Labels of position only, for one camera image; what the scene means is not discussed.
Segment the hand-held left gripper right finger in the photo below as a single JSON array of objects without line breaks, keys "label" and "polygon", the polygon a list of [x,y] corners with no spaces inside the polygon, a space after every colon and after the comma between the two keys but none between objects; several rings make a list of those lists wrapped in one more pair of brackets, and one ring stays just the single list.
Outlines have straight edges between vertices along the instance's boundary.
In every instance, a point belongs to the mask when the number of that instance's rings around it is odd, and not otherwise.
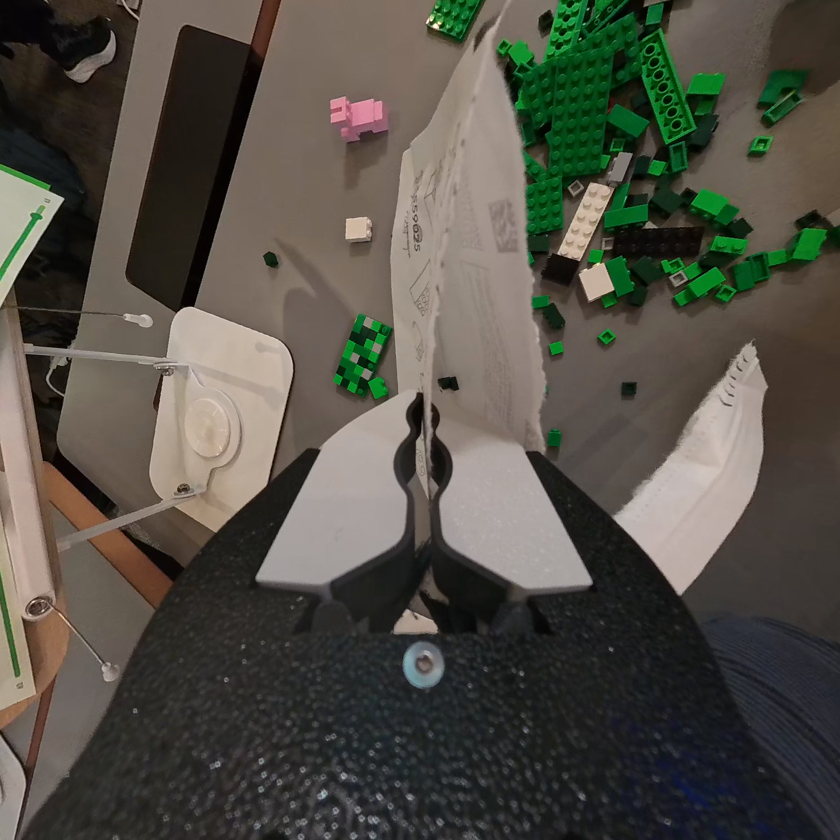
[{"label": "hand-held left gripper right finger", "polygon": [[506,594],[582,592],[592,577],[526,449],[466,410],[442,410],[434,535],[457,563]]}]

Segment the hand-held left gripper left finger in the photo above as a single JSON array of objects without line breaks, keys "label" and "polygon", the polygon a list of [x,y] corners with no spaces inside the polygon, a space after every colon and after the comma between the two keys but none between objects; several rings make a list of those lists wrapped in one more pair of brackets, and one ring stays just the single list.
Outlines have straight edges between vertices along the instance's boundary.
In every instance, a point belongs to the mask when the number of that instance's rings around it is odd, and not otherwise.
[{"label": "hand-held left gripper left finger", "polygon": [[403,392],[321,446],[256,574],[259,585],[339,601],[389,601],[406,591],[423,417],[423,394]]}]

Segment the white printed paper bag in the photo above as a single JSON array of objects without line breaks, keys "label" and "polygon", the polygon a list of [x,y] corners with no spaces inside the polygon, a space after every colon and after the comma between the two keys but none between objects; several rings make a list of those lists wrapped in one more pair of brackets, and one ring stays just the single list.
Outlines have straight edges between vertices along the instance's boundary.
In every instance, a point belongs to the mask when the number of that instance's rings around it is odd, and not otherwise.
[{"label": "white printed paper bag", "polygon": [[469,38],[426,129],[402,155],[391,245],[398,389],[454,401],[543,453],[546,380],[532,315],[526,175],[497,54],[510,2]]}]

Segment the green holed beam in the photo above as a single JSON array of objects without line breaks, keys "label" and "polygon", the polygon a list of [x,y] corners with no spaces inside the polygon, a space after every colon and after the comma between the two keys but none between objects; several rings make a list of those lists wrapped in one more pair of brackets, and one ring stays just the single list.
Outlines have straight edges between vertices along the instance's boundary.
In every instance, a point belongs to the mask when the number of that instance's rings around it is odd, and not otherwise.
[{"label": "green holed beam", "polygon": [[664,31],[656,28],[639,43],[641,75],[662,140],[671,145],[696,130]]}]

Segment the green pixel pattern panel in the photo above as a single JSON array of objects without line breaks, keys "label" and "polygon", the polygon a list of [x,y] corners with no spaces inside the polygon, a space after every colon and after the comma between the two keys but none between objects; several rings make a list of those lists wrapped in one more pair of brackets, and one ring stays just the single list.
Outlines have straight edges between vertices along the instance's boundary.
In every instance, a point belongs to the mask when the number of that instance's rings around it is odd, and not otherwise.
[{"label": "green pixel pattern panel", "polygon": [[359,313],[339,358],[333,383],[352,395],[366,396],[392,335],[393,326]]}]

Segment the torn white paper strip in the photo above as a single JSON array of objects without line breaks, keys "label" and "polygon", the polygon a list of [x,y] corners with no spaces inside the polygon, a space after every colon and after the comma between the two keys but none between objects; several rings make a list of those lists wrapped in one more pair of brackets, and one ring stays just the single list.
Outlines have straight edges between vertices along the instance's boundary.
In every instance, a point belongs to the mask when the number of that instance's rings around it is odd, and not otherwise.
[{"label": "torn white paper strip", "polygon": [[757,348],[747,343],[675,449],[614,517],[678,595],[704,571],[753,498],[767,388]]}]

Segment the adjacent wood-edged table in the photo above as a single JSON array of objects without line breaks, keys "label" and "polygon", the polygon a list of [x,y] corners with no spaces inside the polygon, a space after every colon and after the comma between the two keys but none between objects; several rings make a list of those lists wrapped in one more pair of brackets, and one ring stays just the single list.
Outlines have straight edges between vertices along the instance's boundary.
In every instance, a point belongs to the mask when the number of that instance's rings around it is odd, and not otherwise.
[{"label": "adjacent wood-edged table", "polygon": [[[70,547],[59,564],[66,601],[62,609],[104,660],[124,669],[152,617],[152,605],[90,542]],[[38,757],[29,772],[19,834],[87,746],[118,685],[103,680],[98,662],[69,632]]]}]

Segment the long white brick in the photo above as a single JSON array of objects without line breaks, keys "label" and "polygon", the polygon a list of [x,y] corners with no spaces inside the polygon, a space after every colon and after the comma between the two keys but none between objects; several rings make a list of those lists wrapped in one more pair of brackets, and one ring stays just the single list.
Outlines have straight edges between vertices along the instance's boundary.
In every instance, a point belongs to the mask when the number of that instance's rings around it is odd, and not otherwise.
[{"label": "long white brick", "polygon": [[615,187],[593,182],[583,193],[570,226],[558,250],[558,256],[581,261],[602,221]]}]

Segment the long black plate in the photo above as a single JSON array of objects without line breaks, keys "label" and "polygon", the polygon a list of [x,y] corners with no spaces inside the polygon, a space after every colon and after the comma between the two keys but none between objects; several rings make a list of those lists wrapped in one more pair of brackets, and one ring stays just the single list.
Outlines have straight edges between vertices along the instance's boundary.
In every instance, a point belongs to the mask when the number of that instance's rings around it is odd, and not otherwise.
[{"label": "long black plate", "polygon": [[701,226],[632,228],[614,235],[612,251],[617,256],[657,259],[698,256],[705,232]]}]

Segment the green studded baseplate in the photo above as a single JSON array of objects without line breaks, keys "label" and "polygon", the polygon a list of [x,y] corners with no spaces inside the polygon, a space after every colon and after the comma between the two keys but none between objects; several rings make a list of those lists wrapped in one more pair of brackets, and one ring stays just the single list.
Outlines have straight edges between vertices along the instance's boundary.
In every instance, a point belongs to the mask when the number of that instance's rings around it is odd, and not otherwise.
[{"label": "green studded baseplate", "polygon": [[564,226],[562,178],[546,177],[526,187],[527,234],[549,234]]},{"label": "green studded baseplate", "polygon": [[519,73],[519,92],[515,110],[519,117],[530,122],[535,130],[541,130],[552,118],[553,97],[558,56],[552,56],[542,64]]},{"label": "green studded baseplate", "polygon": [[484,1],[435,1],[426,20],[427,31],[463,43]]},{"label": "green studded baseplate", "polygon": [[549,175],[574,179],[602,169],[613,51],[571,51],[554,61]]}]

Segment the person's dark blue clothing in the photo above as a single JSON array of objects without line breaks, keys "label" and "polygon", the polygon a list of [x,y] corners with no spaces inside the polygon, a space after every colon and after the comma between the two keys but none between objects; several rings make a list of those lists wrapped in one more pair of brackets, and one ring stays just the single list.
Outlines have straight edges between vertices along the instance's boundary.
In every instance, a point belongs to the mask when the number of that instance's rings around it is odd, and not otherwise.
[{"label": "person's dark blue clothing", "polygon": [[755,741],[823,838],[839,838],[839,646],[766,617],[700,624]]}]

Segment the pink toy brick pig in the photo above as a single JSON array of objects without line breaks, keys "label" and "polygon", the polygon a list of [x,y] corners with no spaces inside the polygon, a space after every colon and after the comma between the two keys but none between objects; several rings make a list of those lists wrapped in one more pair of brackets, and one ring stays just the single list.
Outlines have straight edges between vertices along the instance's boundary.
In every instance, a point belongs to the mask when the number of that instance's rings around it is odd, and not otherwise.
[{"label": "pink toy brick pig", "polygon": [[340,129],[346,143],[358,141],[363,133],[389,130],[389,115],[382,100],[351,101],[346,97],[330,100],[330,122]]}]

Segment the pile of green toy bricks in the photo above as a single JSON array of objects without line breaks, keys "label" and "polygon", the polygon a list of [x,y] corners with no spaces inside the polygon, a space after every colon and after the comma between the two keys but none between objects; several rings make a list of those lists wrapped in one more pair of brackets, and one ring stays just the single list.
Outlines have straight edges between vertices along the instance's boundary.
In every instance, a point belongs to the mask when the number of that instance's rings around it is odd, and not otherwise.
[{"label": "pile of green toy bricks", "polygon": [[700,254],[712,239],[742,241],[738,255],[712,254],[730,266],[759,252],[781,258],[803,228],[826,238],[814,260],[772,264],[777,279],[755,282],[732,302],[711,293],[681,307],[661,259],[647,257],[654,290],[647,304],[623,297],[587,302],[578,272],[559,275],[561,301],[576,300],[570,359],[546,358],[543,415],[630,403],[622,379],[638,381],[646,404],[673,403],[698,391],[723,357],[756,340],[773,393],[793,404],[838,404],[838,2],[677,2],[664,31],[696,130],[667,145],[641,75],[640,41],[619,50],[621,84],[611,97],[605,151],[631,156],[613,207],[632,228],[701,226]]}]

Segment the open instruction booklet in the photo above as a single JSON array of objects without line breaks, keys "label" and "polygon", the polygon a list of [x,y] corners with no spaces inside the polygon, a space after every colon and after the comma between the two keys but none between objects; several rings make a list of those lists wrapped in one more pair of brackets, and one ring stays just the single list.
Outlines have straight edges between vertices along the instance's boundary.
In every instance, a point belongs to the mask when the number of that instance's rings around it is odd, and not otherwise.
[{"label": "open instruction booklet", "polygon": [[14,283],[61,204],[47,184],[2,166],[2,586],[29,620],[57,606],[60,571]]}]

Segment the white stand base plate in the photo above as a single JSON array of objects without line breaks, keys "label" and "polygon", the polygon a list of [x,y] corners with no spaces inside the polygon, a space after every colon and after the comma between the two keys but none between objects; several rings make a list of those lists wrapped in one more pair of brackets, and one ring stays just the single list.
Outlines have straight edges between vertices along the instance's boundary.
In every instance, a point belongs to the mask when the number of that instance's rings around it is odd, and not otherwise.
[{"label": "white stand base plate", "polygon": [[135,363],[164,376],[149,467],[160,501],[61,539],[60,552],[173,508],[216,532],[268,483],[294,371],[279,339],[184,308],[164,356],[32,343],[23,350]]}]

